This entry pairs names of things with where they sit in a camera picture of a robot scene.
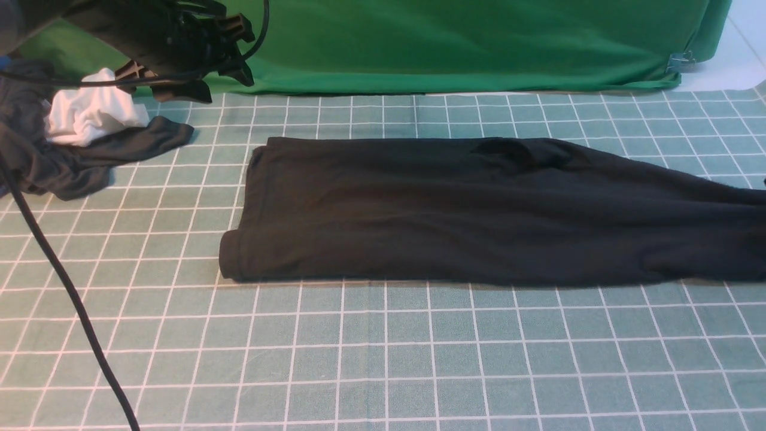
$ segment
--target metal clip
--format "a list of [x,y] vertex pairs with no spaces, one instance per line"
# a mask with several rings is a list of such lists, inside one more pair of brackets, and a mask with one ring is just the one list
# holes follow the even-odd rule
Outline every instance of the metal clip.
[[695,60],[694,54],[691,51],[675,53],[670,55],[665,72],[683,73],[692,70],[696,65],[697,60]]

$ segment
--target dark gray fabric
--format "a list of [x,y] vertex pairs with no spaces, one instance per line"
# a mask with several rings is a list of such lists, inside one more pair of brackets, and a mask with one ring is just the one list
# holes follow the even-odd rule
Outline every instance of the dark gray fabric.
[[[51,63],[40,60],[16,60],[6,70],[32,77],[54,75]],[[147,127],[123,130],[88,147],[53,145],[45,139],[43,101],[54,92],[53,87],[0,78],[0,152],[27,193],[52,192],[62,200],[85,197],[109,185],[113,166],[183,146],[194,132],[189,125],[156,117]]]
[[219,263],[255,282],[763,281],[766,191],[552,139],[274,137]]

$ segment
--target black wire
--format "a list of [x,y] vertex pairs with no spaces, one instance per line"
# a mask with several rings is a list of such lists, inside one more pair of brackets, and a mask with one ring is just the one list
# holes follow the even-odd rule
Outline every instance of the black wire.
[[21,215],[24,216],[24,220],[27,222],[27,225],[29,225],[29,230],[31,230],[32,235],[34,235],[34,239],[37,240],[48,261],[50,261],[51,265],[53,265],[56,274],[61,279],[61,283],[64,284],[64,288],[67,290],[69,298],[72,300],[72,304],[74,304],[74,309],[77,311],[77,316],[80,318],[80,323],[83,325],[85,336],[88,339],[90,348],[93,349],[93,354],[96,356],[96,361],[101,367],[103,376],[106,378],[106,381],[109,382],[109,386],[112,387],[112,390],[117,396],[117,400],[119,401],[120,406],[125,412],[125,417],[128,419],[130,429],[132,431],[140,431],[141,428],[139,427],[139,422],[136,419],[136,414],[133,412],[133,408],[130,406],[130,401],[125,395],[125,391],[123,391],[123,388],[119,385],[119,382],[114,376],[109,363],[106,361],[106,356],[104,356],[101,345],[98,342],[96,331],[93,329],[93,325],[90,323],[90,318],[88,317],[88,313],[85,310],[83,301],[80,299],[80,296],[77,293],[77,289],[74,287],[72,280],[69,278],[69,274],[67,274],[66,269],[64,269],[64,266],[58,260],[56,252],[53,251],[51,245],[48,244],[47,239],[45,239],[45,235],[43,235],[37,220],[34,219],[34,214],[32,214],[32,211],[29,209],[29,205],[27,205],[26,199],[24,199],[24,195],[18,188],[18,184],[13,178],[11,168],[9,168],[8,164],[5,162],[5,158],[2,156],[2,152],[0,152],[0,178],[5,180],[5,185],[13,195],[13,199],[16,201],[16,205],[18,206],[19,211],[21,211]]
[[136,79],[125,79],[120,81],[97,81],[97,82],[82,82],[82,81],[66,81],[56,79],[43,79],[35,77],[27,77],[20,74],[11,74],[8,72],[0,71],[0,77],[8,78],[13,81],[26,82],[29,84],[38,85],[50,85],[52,87],[72,87],[72,88],[92,88],[92,87],[145,87],[148,85],[167,84],[170,82],[184,82],[189,80],[196,80],[200,77],[204,77],[215,71],[219,71],[223,67],[233,67],[244,63],[248,58],[253,57],[260,49],[260,46],[264,44],[266,39],[266,33],[269,30],[269,15],[270,4],[269,0],[264,0],[264,19],[260,25],[260,34],[258,39],[241,58],[237,60],[229,61],[224,64],[217,64],[215,66],[202,67],[196,71],[182,72],[178,74],[170,74],[158,77],[142,77]]

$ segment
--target folded black shirt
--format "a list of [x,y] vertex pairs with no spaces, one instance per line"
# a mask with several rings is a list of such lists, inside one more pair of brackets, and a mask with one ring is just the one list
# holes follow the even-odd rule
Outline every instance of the folded black shirt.
[[766,278],[766,191],[560,140],[271,138],[246,182],[235,281]]

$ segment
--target green screen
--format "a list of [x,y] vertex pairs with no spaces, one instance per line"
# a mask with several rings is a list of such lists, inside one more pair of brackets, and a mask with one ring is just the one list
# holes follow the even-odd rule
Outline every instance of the green screen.
[[[206,81],[216,93],[668,88],[680,80],[669,56],[711,57],[730,1],[272,0],[266,42],[248,61],[256,84]],[[258,33],[261,0],[223,3]],[[64,21],[21,51],[70,77],[126,60]]]

